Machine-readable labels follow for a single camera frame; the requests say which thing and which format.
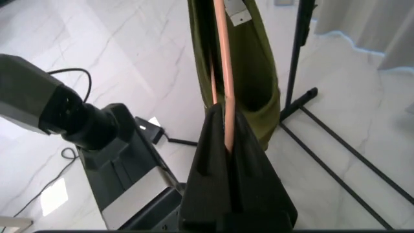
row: tile floor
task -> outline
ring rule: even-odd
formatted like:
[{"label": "tile floor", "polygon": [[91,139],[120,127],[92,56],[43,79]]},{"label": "tile floor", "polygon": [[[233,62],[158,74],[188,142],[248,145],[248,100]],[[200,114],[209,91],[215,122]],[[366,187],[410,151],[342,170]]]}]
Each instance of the tile floor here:
[{"label": "tile floor", "polygon": [[[297,8],[272,2],[257,4],[284,103]],[[198,139],[204,106],[185,0],[15,0],[0,8],[0,52],[46,71],[86,68],[93,76],[90,103],[123,102],[134,115],[157,117],[172,137]],[[406,111],[414,101],[414,76],[378,71],[381,59],[355,50],[339,34],[310,33],[294,98],[318,87],[307,108],[414,195],[414,115]],[[81,74],[57,77],[85,94]],[[298,111],[285,124],[392,227],[414,227],[414,207],[311,119]],[[37,135],[0,118],[0,216],[14,215],[68,163],[59,156],[67,146],[59,136]],[[185,181],[195,149],[165,139],[157,149]],[[298,209],[296,228],[382,228],[282,129],[267,155]],[[40,197],[20,215],[35,220],[27,232],[105,229],[80,161],[58,184],[50,189],[54,198]]]}]

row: black metal rack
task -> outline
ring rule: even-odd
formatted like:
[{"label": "black metal rack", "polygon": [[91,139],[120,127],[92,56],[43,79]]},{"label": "black metal rack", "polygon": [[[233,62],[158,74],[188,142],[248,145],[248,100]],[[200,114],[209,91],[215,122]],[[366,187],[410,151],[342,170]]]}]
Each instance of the black metal rack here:
[{"label": "black metal rack", "polygon": [[313,115],[305,104],[318,95],[318,89],[313,87],[307,91],[300,98],[292,102],[292,94],[294,88],[294,82],[296,77],[296,71],[298,69],[300,47],[306,44],[306,39],[309,33],[309,25],[311,23],[312,12],[315,8],[315,0],[300,0],[298,8],[298,17],[296,19],[296,29],[294,36],[294,44],[292,49],[292,59],[290,61],[289,81],[287,87],[285,108],[280,114],[280,127],[285,130],[338,184],[340,184],[355,200],[362,205],[385,229],[392,230],[393,227],[387,223],[378,213],[376,213],[354,190],[349,187],[339,176],[337,176],[311,149],[309,149],[305,143],[303,143],[291,130],[284,125],[283,121],[297,110],[303,111],[308,115],[315,123],[321,126],[328,134],[336,139],[342,146],[347,148],[356,158],[363,162],[369,169],[375,172],[382,180],[390,185],[395,191],[397,191],[402,197],[414,205],[414,198],[409,195],[403,188],[397,183],[392,181],[386,174],[381,172],[376,166],[369,162],[363,155],[357,152],[351,145],[349,145],[344,139],[337,135],[327,125],[325,125],[318,117]]}]

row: white tag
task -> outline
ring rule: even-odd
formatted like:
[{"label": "white tag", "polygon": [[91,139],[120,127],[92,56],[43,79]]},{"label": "white tag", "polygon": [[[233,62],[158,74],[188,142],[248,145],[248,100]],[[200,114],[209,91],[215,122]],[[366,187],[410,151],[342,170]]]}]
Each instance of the white tag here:
[{"label": "white tag", "polygon": [[224,6],[233,26],[238,26],[252,19],[243,0],[224,0]]}]

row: gray curtain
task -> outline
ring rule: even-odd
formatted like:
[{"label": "gray curtain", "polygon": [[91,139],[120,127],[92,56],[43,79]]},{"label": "gray curtain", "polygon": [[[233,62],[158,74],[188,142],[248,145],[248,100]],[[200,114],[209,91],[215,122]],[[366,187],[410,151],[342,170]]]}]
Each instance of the gray curtain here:
[{"label": "gray curtain", "polygon": [[315,34],[339,30],[359,48],[383,52],[378,69],[414,67],[414,1],[317,0]]}]

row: garment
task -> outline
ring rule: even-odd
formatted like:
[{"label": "garment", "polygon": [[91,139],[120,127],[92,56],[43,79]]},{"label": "garment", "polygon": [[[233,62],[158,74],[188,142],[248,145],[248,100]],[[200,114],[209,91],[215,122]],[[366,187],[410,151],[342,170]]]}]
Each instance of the garment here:
[{"label": "garment", "polygon": [[[227,16],[236,108],[266,150],[279,124],[280,91],[272,50],[254,0],[244,0],[252,20],[233,26]],[[213,1],[188,0],[190,27],[202,99],[213,105],[210,53],[215,71],[217,99],[224,102],[223,71]]]}]

